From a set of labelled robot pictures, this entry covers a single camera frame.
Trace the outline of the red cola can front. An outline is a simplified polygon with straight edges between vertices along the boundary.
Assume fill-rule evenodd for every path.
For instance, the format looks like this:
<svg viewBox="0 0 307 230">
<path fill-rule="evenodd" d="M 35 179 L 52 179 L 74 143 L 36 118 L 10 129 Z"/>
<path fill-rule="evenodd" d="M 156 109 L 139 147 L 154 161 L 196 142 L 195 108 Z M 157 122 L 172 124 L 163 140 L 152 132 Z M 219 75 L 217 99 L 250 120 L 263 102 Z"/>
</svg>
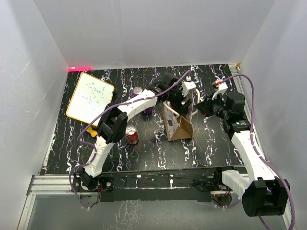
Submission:
<svg viewBox="0 0 307 230">
<path fill-rule="evenodd" d="M 127 126 L 125 131 L 125 137 L 127 139 L 128 144 L 130 145 L 137 144 L 139 142 L 137 128 L 132 125 Z"/>
</svg>

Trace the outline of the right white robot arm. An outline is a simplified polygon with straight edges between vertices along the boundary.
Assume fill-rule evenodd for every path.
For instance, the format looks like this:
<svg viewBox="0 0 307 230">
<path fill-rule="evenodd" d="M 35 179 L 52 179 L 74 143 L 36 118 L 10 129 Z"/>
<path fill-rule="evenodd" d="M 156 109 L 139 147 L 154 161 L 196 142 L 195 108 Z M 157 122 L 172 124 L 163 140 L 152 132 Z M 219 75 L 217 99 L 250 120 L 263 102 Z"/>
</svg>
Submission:
<svg viewBox="0 0 307 230">
<path fill-rule="evenodd" d="M 238 150 L 248 176 L 243 177 L 234 167 L 217 169 L 214 186 L 219 190 L 229 187 L 235 192 L 249 217 L 281 216 L 285 212 L 289 183 L 281 179 L 261 160 L 260 149 L 250 138 L 251 124 L 244 111 L 245 96 L 230 92 L 207 96 L 196 105 L 205 117 L 217 116 L 223 120 L 223 129 Z"/>
</svg>

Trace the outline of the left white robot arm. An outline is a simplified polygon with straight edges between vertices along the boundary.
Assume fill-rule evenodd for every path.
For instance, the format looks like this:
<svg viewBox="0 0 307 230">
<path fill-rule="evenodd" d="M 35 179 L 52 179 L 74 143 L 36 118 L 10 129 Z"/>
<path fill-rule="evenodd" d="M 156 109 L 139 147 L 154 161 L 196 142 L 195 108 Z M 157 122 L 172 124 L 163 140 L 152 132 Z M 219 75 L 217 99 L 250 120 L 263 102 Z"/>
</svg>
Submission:
<svg viewBox="0 0 307 230">
<path fill-rule="evenodd" d="M 99 186 L 103 165 L 113 146 L 123 139 L 128 122 L 139 113 L 156 106 L 159 103 L 170 104 L 179 115 L 189 112 L 192 100 L 188 95 L 196 89 L 190 79 L 165 76 L 151 84 L 147 89 L 131 99 L 118 104 L 109 103 L 98 115 L 98 134 L 93 151 L 84 165 L 76 166 L 71 173 L 77 173 L 80 184 L 88 191 L 94 191 Z"/>
</svg>

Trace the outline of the brown canvas tote bag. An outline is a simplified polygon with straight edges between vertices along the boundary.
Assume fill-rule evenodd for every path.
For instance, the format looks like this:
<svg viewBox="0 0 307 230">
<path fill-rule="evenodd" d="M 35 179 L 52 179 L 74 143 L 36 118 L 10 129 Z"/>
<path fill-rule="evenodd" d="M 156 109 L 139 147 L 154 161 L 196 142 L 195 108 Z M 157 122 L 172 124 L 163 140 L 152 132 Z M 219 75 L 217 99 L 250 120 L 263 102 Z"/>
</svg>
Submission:
<svg viewBox="0 0 307 230">
<path fill-rule="evenodd" d="M 162 114 L 168 141 L 193 138 L 193 124 L 191 120 L 198 112 L 198 109 L 196 109 L 193 104 L 194 94 L 196 94 L 197 97 L 196 102 L 200 102 L 200 92 L 198 89 L 189 92 L 182 102 L 182 105 L 186 102 L 191 102 L 191 104 L 187 106 L 187 112 L 182 115 L 179 113 L 179 108 L 173 108 L 169 101 L 163 102 Z"/>
</svg>

